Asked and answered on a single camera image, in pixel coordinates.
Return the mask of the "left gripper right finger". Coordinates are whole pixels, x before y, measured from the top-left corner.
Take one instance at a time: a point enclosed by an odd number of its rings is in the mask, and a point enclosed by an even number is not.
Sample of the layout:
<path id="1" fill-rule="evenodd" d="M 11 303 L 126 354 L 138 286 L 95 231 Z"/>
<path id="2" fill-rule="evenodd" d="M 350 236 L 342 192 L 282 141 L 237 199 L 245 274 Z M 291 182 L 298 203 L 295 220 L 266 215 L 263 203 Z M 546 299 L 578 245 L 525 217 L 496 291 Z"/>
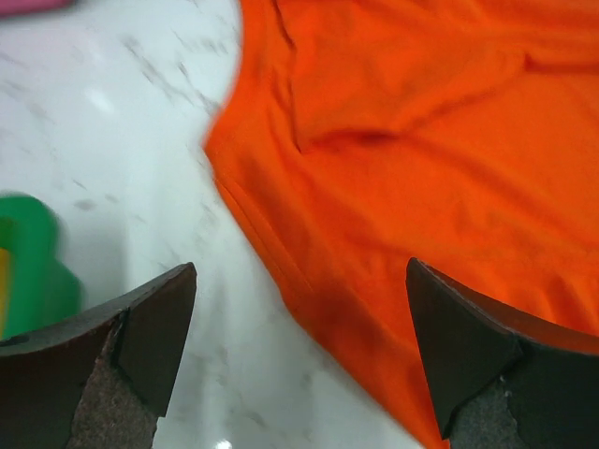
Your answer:
<path id="1" fill-rule="evenodd" d="M 415 258 L 406 287 L 437 426 L 451 447 L 597 447 L 597 337 L 484 296 Z"/>

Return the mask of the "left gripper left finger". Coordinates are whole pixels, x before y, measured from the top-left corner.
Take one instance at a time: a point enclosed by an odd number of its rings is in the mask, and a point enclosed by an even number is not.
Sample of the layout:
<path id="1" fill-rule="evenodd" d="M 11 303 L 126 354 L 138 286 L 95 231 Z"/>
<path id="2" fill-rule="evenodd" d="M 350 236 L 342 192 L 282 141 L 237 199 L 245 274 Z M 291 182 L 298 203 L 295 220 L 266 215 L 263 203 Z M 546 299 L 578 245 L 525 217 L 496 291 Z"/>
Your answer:
<path id="1" fill-rule="evenodd" d="M 193 264 L 1 342 L 4 448 L 150 448 L 197 291 Z"/>

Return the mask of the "orange t-shirt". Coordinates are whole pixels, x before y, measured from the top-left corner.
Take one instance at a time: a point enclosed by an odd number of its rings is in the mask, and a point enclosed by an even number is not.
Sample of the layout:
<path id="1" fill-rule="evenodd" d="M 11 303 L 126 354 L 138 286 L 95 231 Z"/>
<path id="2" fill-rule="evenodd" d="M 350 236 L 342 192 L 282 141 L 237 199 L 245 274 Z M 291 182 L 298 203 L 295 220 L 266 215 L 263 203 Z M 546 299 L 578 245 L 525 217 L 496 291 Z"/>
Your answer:
<path id="1" fill-rule="evenodd" d="M 206 143 L 297 322 L 427 448 L 413 258 L 598 330 L 594 1 L 244 1 Z"/>

